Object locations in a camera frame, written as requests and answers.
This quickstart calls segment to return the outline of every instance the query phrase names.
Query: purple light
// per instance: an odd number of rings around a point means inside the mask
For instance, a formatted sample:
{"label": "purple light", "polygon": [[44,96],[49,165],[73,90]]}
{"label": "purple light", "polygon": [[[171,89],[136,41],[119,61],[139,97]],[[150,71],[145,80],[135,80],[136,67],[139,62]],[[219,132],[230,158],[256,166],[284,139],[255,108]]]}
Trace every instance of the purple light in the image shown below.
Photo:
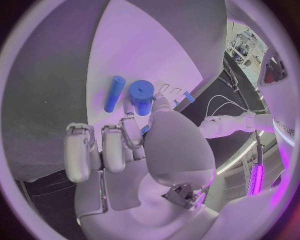
{"label": "purple light", "polygon": [[247,196],[259,194],[262,190],[264,179],[264,165],[254,165],[251,170]]}

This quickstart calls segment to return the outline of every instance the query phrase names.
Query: white robotic limb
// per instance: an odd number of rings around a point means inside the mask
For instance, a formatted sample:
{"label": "white robotic limb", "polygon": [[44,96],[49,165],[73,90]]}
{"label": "white robotic limb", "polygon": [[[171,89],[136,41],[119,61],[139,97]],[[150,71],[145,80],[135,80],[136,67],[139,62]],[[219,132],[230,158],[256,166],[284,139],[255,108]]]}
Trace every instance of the white robotic limb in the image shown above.
{"label": "white robotic limb", "polygon": [[238,130],[249,133],[255,130],[274,133],[271,114],[256,115],[250,111],[244,112],[240,116],[207,116],[199,129],[207,139],[229,136]]}
{"label": "white robotic limb", "polygon": [[[90,240],[200,238],[218,215],[201,204],[205,194],[198,193],[216,174],[207,140],[158,93],[143,149],[130,102],[124,111],[120,126],[102,128],[104,171],[92,169],[76,187],[75,212],[84,233]],[[138,158],[124,160],[125,149]]]}

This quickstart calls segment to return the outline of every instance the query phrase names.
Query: blue foam roller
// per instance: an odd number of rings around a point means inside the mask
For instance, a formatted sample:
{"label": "blue foam roller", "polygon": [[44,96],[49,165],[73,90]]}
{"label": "blue foam roller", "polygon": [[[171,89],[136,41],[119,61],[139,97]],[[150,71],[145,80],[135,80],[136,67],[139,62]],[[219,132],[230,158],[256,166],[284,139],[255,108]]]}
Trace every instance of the blue foam roller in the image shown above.
{"label": "blue foam roller", "polygon": [[138,115],[146,116],[151,112],[153,94],[154,87],[149,81],[138,80],[130,85],[130,99]]}
{"label": "blue foam roller", "polygon": [[184,93],[184,95],[191,103],[195,102],[195,99],[193,98],[193,96],[191,94],[189,94],[187,91]]}
{"label": "blue foam roller", "polygon": [[126,83],[126,80],[121,77],[121,76],[114,76],[109,93],[106,98],[105,106],[104,106],[104,111],[107,113],[112,113],[116,103],[120,97],[120,94],[124,88],[124,85]]}

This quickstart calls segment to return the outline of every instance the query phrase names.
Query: white cable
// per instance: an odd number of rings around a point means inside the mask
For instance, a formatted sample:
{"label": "white cable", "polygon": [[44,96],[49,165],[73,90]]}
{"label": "white cable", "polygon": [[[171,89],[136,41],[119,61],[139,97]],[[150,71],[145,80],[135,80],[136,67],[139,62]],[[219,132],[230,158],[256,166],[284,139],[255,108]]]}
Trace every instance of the white cable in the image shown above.
{"label": "white cable", "polygon": [[205,117],[208,116],[208,110],[209,110],[209,107],[210,107],[210,103],[211,103],[211,101],[212,101],[215,97],[222,97],[222,98],[225,98],[225,99],[228,100],[230,103],[236,105],[237,107],[239,107],[239,108],[241,108],[241,109],[243,109],[244,111],[247,111],[247,112],[265,112],[265,111],[267,110],[267,109],[261,109],[261,110],[250,110],[250,111],[249,111],[248,109],[245,109],[245,108],[241,107],[241,106],[238,105],[236,102],[234,102],[234,101],[228,99],[227,97],[225,97],[225,96],[223,96],[223,95],[215,95],[215,96],[213,96],[213,97],[209,100],[209,102],[208,102],[208,104],[207,104]]}

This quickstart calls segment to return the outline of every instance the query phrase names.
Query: white panel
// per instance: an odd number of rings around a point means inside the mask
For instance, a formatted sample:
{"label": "white panel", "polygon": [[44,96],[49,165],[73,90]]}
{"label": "white panel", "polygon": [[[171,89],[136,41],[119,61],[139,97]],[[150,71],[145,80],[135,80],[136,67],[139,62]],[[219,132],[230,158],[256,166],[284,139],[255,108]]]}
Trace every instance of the white panel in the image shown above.
{"label": "white panel", "polygon": [[[115,75],[127,82],[114,111],[107,113],[104,104]],[[182,89],[180,94],[190,92],[203,78],[184,49],[156,20],[125,0],[111,0],[93,39],[86,83],[87,119],[95,128],[99,151],[101,127],[118,124],[129,86],[137,80],[151,82],[156,92],[170,84],[164,93],[173,101],[178,97],[171,94],[173,89]],[[148,116],[137,116],[136,120],[140,128],[148,124]]]}

